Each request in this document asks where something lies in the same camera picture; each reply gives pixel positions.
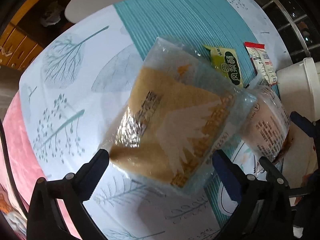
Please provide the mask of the metal window grille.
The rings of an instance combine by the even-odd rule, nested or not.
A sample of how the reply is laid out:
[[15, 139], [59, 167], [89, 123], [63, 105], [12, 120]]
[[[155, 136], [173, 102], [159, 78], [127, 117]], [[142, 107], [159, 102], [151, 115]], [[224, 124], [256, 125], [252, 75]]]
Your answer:
[[254, 0], [276, 27], [293, 62], [310, 56], [319, 61], [319, 31], [295, 0]]

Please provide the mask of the teal striped table runner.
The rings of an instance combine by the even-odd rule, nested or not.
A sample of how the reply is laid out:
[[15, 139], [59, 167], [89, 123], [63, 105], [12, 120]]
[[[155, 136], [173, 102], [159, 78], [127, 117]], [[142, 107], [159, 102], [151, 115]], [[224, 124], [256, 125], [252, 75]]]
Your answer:
[[244, 84], [254, 78], [244, 48], [255, 41], [251, 28], [227, 0], [124, 0], [114, 5], [138, 52], [146, 57], [157, 36], [168, 36], [196, 49], [204, 59], [204, 44], [233, 48]]

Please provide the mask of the small red white packet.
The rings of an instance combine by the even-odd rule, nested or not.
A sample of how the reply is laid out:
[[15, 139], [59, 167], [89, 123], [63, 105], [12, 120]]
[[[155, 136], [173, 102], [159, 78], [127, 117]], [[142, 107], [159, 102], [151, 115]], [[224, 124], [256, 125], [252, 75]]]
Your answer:
[[260, 73], [269, 86], [276, 85], [278, 83], [278, 78], [273, 67], [273, 63], [265, 50], [265, 45], [260, 43], [244, 42], [244, 46], [251, 58], [256, 73]]

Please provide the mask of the small green snack packet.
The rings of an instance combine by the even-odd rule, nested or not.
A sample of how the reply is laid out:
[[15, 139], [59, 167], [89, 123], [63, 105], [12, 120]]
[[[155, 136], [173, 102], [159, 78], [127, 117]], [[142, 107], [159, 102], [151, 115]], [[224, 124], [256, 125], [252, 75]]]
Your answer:
[[234, 49], [204, 45], [210, 52], [212, 67], [238, 87], [243, 87], [238, 57]]

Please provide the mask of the Calleton bread bag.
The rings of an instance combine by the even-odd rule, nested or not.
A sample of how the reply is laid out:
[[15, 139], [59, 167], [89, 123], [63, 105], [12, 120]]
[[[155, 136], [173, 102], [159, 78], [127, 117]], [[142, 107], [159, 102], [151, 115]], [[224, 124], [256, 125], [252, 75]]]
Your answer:
[[197, 52], [158, 37], [100, 146], [128, 178], [193, 194], [210, 176], [214, 151], [239, 131], [256, 101]]

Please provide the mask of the wooden desk with drawers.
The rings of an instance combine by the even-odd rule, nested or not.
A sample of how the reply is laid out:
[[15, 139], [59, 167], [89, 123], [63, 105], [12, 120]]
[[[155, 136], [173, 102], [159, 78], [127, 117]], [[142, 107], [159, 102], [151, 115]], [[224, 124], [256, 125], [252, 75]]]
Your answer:
[[73, 26], [65, 17], [71, 0], [16, 0], [1, 26], [1, 66], [25, 71], [52, 41]]

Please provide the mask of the pink quilted blanket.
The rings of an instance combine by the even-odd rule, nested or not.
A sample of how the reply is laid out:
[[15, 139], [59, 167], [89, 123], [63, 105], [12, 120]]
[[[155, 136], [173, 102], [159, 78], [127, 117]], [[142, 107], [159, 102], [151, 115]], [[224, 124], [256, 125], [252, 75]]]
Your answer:
[[[26, 209], [29, 208], [31, 196], [36, 181], [40, 177], [46, 177], [40, 168], [39, 163], [31, 148], [23, 116], [21, 111], [21, 101], [19, 92], [13, 97], [3, 121], [5, 138], [7, 141], [10, 166], [13, 173], [16, 187]], [[5, 169], [3, 151], [1, 150], [1, 185], [6, 189], [9, 202], [23, 218], [26, 218], [18, 202], [14, 197], [12, 189], [9, 189], [9, 178]], [[60, 211], [70, 233], [79, 239], [78, 234], [62, 200], [58, 200]]]

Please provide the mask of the white leaf-print tablecloth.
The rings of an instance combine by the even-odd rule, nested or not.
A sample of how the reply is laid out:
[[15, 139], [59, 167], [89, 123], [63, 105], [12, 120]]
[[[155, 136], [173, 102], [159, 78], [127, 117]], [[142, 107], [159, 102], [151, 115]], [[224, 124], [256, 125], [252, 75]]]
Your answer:
[[[254, 0], [227, 0], [266, 46], [274, 68], [290, 54]], [[130, 95], [145, 58], [114, 5], [81, 20], [48, 45], [20, 79], [23, 120], [31, 148], [49, 180], [76, 172], [97, 152]], [[212, 239], [220, 228], [212, 197], [162, 195], [108, 167], [84, 203], [111, 239]]]

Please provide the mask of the white plastic storage bin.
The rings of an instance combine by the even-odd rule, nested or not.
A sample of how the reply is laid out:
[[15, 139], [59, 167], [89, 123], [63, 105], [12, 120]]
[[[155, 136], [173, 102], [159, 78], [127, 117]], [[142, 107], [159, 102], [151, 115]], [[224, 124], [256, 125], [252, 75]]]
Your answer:
[[319, 62], [304, 58], [277, 71], [280, 99], [288, 113], [293, 111], [319, 120]]

